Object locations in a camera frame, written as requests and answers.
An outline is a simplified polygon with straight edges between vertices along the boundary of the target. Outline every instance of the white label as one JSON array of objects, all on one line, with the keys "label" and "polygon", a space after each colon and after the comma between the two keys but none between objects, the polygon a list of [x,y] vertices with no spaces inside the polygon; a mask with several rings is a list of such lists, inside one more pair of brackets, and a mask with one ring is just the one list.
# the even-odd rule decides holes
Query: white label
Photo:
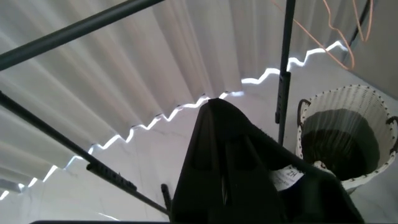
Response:
[{"label": "white label", "polygon": [[271,171],[270,178],[277,191],[288,189],[293,186],[304,174],[289,165],[283,169]]}]

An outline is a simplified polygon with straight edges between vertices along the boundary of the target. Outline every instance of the laundry basket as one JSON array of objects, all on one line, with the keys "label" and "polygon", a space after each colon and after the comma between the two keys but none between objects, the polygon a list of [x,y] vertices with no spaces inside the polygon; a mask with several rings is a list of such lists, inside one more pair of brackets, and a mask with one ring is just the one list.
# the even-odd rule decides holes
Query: laundry basket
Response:
[{"label": "laundry basket", "polygon": [[393,122],[384,100],[368,86],[350,85],[301,100],[296,155],[342,180],[352,192],[394,161]]}]

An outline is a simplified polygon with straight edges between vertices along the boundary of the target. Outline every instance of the black metal frame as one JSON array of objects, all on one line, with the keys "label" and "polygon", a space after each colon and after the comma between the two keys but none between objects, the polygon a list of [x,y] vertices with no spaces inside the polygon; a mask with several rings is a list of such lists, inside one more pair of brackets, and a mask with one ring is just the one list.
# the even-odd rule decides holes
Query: black metal frame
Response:
[{"label": "black metal frame", "polygon": [[[163,0],[128,0],[117,6],[111,7],[103,12],[97,13],[91,17],[76,22],[68,27],[60,29],[49,35],[41,37],[37,40],[29,42],[16,49],[10,50],[0,55],[0,71],[3,71],[9,67],[17,65],[21,62],[29,60],[35,56],[43,54],[49,50],[73,41],[79,37],[82,37],[90,32],[98,30],[106,25],[112,24],[120,19],[123,19],[135,12],[139,12],[147,7],[151,7],[154,4],[162,2]],[[285,25],[284,25],[284,39],[282,44],[282,60],[280,63],[280,80],[279,80],[279,91],[278,91],[278,103],[277,111],[275,114],[275,121],[279,123],[279,143],[283,144],[285,121],[286,121],[286,110],[287,100],[289,97],[289,83],[290,73],[286,71],[287,63],[289,59],[289,48],[290,38],[292,33],[292,23],[294,14],[295,0],[288,0],[285,12]],[[78,154],[89,162],[87,170],[93,174],[101,177],[105,181],[115,185],[119,189],[127,192],[135,198],[138,198],[142,202],[150,205],[158,211],[169,214],[171,206],[171,198],[169,190],[165,184],[162,184],[162,193],[165,199],[166,208],[155,203],[151,199],[143,196],[137,191],[137,187],[120,176],[115,171],[111,170],[108,166],[97,160],[94,156],[86,152],[80,146],[69,140],[63,134],[58,132],[56,129],[42,121],[36,115],[16,103],[14,100],[6,96],[0,91],[0,105],[7,110],[13,112],[18,117],[27,121],[34,127],[41,130],[60,144],[67,147],[72,152]]]}]

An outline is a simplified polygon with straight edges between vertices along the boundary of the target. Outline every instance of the white curtain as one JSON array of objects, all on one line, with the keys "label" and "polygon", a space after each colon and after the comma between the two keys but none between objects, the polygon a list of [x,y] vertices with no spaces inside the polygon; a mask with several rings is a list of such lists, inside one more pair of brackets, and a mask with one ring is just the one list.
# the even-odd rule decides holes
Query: white curtain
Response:
[{"label": "white curtain", "polygon": [[[3,0],[0,53],[120,2]],[[276,2],[285,9],[285,1]],[[357,1],[359,12],[365,3]],[[351,38],[352,2],[328,4],[333,26]],[[325,46],[340,40],[321,0],[298,0],[295,18]],[[0,90],[92,152],[99,147],[93,144],[128,140],[132,127],[169,119],[175,108],[204,96],[239,92],[243,78],[278,68],[283,28],[284,12],[271,0],[166,0],[2,71]],[[317,47],[294,24],[290,56],[303,62]],[[4,108],[0,124],[2,190],[20,192],[18,184],[44,180],[74,156]]]}]

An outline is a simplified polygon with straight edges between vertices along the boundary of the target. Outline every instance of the basket handle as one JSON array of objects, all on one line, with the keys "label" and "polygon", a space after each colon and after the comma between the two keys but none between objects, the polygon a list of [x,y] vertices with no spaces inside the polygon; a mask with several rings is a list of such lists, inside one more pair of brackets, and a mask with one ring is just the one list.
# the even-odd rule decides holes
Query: basket handle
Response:
[{"label": "basket handle", "polygon": [[[398,116],[392,116],[389,119],[387,119],[386,124],[391,124],[393,122],[396,122],[398,125]],[[394,146],[392,147],[392,149],[390,150],[390,153],[392,153],[393,151],[397,152],[398,150],[398,138],[396,137],[392,137],[393,139],[396,139],[396,143],[394,144]]]},{"label": "basket handle", "polygon": [[300,100],[300,102],[298,103],[298,108],[297,108],[297,126],[301,125],[300,118],[301,118],[301,107],[302,107],[303,103],[311,105],[311,102],[309,102],[306,99]]}]

